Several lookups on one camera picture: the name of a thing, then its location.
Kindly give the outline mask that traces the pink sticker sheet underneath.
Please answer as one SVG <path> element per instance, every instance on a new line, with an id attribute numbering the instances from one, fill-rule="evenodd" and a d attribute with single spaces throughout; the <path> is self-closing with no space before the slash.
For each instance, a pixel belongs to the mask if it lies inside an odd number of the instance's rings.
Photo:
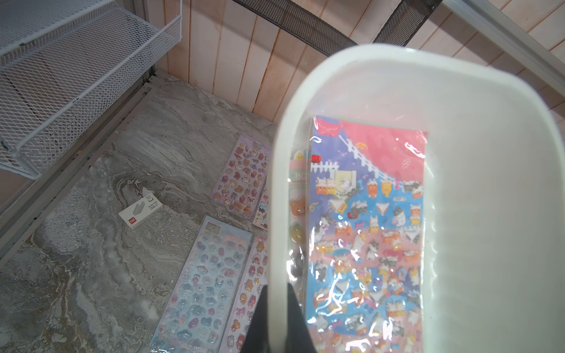
<path id="1" fill-rule="evenodd" d="M 306 325 L 318 352 L 421 352 L 427 133 L 313 119 Z"/>

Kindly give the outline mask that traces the pink cartoon sticker sheet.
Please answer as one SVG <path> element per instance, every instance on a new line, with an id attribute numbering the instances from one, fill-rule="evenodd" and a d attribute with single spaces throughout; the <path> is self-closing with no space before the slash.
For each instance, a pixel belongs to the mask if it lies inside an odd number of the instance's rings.
<path id="1" fill-rule="evenodd" d="M 260 200 L 257 205 L 253 224 L 263 230 L 268 229 L 268 208 L 269 208 L 269 194 L 267 187 L 265 187 L 260 195 Z"/>

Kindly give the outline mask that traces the white plastic storage box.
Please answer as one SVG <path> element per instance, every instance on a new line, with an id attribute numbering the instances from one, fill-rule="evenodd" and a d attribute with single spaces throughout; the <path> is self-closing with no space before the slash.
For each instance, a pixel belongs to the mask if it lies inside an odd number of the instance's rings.
<path id="1" fill-rule="evenodd" d="M 269 167 L 268 339 L 287 319 L 291 151 L 316 114 L 428 133 L 426 352 L 564 350 L 564 145 L 539 95 L 505 72 L 426 51 L 354 46 L 303 81 Z"/>

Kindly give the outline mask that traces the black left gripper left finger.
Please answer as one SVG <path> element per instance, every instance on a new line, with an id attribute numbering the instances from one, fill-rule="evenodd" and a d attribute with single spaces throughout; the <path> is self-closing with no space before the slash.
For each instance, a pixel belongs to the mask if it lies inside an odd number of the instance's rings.
<path id="1" fill-rule="evenodd" d="M 255 313 L 252 316 L 241 353 L 268 353 L 268 295 L 269 286 L 260 292 Z"/>

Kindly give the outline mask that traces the bonbon drop sticker sheet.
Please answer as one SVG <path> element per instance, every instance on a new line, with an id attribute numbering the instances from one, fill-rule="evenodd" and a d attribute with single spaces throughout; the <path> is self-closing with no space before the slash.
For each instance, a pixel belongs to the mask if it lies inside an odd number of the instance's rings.
<path id="1" fill-rule="evenodd" d="M 291 157 L 289 182 L 289 218 L 287 261 L 288 281 L 294 289 L 299 305 L 305 295 L 304 270 L 306 265 L 306 184 L 307 156 L 305 150 L 297 150 Z"/>

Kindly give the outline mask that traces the pale pink sticker sheet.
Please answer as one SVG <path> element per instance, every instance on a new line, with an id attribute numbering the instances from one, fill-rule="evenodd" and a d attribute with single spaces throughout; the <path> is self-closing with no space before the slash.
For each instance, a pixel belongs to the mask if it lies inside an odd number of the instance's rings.
<path id="1" fill-rule="evenodd" d="M 271 149 L 241 134 L 214 186 L 210 198 L 247 220 L 255 216 L 266 184 Z"/>

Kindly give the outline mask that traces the purple animal sticker sheet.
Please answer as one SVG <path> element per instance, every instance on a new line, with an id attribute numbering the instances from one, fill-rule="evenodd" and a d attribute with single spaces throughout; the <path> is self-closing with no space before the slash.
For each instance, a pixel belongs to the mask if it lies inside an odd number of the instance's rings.
<path id="1" fill-rule="evenodd" d="M 220 352 L 240 352 L 257 307 L 263 286 L 267 284 L 267 236 L 256 235 L 227 321 Z"/>

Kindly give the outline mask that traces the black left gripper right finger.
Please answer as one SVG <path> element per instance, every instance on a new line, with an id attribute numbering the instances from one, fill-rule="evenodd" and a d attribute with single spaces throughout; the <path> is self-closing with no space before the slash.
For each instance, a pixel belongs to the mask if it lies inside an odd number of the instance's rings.
<path id="1" fill-rule="evenodd" d="M 316 353 L 315 346 L 308 331 L 308 327 L 297 296 L 290 283 L 287 284 L 287 338 L 285 343 L 286 353 Z"/>

